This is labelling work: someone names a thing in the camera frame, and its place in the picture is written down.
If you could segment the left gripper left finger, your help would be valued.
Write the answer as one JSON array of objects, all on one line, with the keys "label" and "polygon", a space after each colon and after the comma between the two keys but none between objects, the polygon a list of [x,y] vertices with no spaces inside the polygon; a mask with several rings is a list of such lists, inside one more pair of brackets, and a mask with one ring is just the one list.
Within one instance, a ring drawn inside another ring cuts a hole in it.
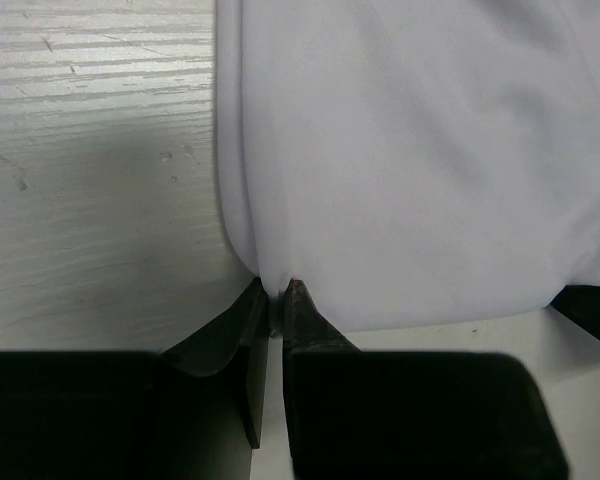
[{"label": "left gripper left finger", "polygon": [[0,352],[0,479],[246,479],[260,445],[259,280],[161,352]]}]

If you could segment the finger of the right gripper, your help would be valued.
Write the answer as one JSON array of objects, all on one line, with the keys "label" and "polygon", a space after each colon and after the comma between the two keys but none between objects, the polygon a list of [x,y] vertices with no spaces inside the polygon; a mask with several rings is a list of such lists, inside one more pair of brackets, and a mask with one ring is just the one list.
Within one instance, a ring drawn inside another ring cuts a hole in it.
[{"label": "finger of the right gripper", "polygon": [[600,287],[565,287],[550,305],[600,341]]}]

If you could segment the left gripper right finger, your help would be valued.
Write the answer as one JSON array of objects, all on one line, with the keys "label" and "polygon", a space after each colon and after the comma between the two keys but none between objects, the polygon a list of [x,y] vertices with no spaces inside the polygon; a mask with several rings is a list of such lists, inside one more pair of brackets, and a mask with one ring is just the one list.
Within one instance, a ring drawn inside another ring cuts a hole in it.
[{"label": "left gripper right finger", "polygon": [[283,396],[298,479],[566,479],[539,388],[496,352],[361,350],[292,281]]}]

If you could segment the white t shirt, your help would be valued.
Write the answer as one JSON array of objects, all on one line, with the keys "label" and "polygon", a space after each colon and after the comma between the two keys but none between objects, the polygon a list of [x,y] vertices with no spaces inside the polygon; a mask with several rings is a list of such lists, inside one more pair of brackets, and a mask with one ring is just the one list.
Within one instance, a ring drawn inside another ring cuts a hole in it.
[{"label": "white t shirt", "polygon": [[221,1],[226,230],[342,331],[600,286],[600,1]]}]

